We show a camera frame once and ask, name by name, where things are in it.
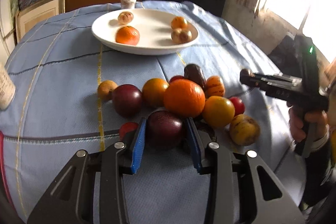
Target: black device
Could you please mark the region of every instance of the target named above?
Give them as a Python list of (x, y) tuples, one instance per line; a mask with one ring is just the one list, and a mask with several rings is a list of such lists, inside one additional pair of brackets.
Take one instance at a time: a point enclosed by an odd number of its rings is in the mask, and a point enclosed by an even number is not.
[[(200, 175), (211, 174), (204, 224), (304, 224), (298, 207), (255, 151), (233, 153), (197, 130), (192, 118), (184, 124), (194, 167)], [(129, 223), (122, 175), (132, 175), (140, 167), (145, 128), (142, 118), (136, 131), (104, 152), (77, 151), (38, 201), (27, 224), (93, 223), (95, 172), (101, 172), (100, 224)]]
[[(320, 89), (316, 51), (311, 38), (297, 35), (294, 43), (302, 78), (288, 75), (261, 75), (244, 69), (240, 73), (240, 82), (251, 88), (264, 90), (267, 96), (285, 100), (291, 105), (300, 107), (302, 109), (300, 116), (303, 119), (308, 111), (327, 111), (329, 99), (328, 94)], [(302, 129), (307, 136), (295, 147), (295, 152), (304, 158), (310, 155), (316, 127), (316, 123), (304, 122)]]

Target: bottle label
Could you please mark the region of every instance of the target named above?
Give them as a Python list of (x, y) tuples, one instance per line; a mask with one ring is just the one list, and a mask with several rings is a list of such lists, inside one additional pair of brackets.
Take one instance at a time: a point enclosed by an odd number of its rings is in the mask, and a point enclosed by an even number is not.
[(5, 110), (15, 94), (15, 85), (4, 67), (0, 68), (0, 108)]

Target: table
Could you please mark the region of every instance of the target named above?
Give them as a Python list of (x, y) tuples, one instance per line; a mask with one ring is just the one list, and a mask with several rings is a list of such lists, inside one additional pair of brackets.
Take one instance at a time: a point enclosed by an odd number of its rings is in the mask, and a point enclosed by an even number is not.
[[(126, 121), (139, 122), (152, 109), (143, 108), (133, 119), (118, 116), (111, 102), (97, 98), (103, 80), (142, 88), (150, 78), (170, 79), (195, 63), (205, 77), (220, 75), (226, 96), (238, 95), (246, 114), (261, 127), (259, 140), (235, 152), (257, 151), (275, 170), (296, 204), (305, 186), (303, 160), (294, 155), (286, 103), (249, 91), (239, 82), (242, 68), (264, 74), (279, 72), (265, 54), (221, 18), (190, 3), (144, 1), (140, 9), (158, 9), (184, 16), (199, 30), (199, 41), (176, 54), (138, 56), (116, 52), (91, 33), (99, 16), (120, 9), (120, 4), (94, 5), (60, 14), (38, 23), (17, 45), (6, 64), (16, 85), (13, 102), (0, 113), (4, 172), (11, 199), (26, 221), (54, 177), (77, 150), (89, 153), (118, 140), (117, 129)], [(173, 149), (145, 151), (139, 172), (124, 177), (130, 223), (203, 223), (209, 176), (200, 176), (191, 157)], [(98, 193), (95, 191), (95, 224)]]

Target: white plate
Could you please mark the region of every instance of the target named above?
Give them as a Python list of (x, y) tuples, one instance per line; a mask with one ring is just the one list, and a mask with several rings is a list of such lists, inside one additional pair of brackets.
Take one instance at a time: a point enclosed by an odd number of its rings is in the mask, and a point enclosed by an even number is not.
[[(122, 26), (118, 23), (121, 12), (130, 11), (134, 19), (128, 24), (140, 33), (140, 41), (136, 46), (117, 43), (117, 30)], [(117, 10), (98, 17), (92, 24), (92, 33), (106, 46), (120, 52), (140, 55), (164, 55), (178, 52), (194, 44), (198, 31), (194, 25), (188, 23), (192, 33), (192, 40), (184, 44), (174, 44), (171, 39), (170, 22), (176, 15), (149, 9)]]

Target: human hand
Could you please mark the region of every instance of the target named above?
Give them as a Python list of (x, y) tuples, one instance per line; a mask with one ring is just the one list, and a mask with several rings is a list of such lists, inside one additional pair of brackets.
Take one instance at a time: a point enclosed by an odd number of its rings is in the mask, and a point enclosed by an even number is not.
[[(306, 138), (306, 133), (302, 130), (303, 120), (298, 117), (297, 113), (299, 109), (293, 106), (289, 109), (289, 125), (293, 139), (297, 142), (301, 142)], [(307, 112), (304, 116), (307, 122), (316, 122), (317, 130), (315, 132), (314, 140), (319, 140), (327, 133), (328, 117), (324, 111), (311, 111)]]

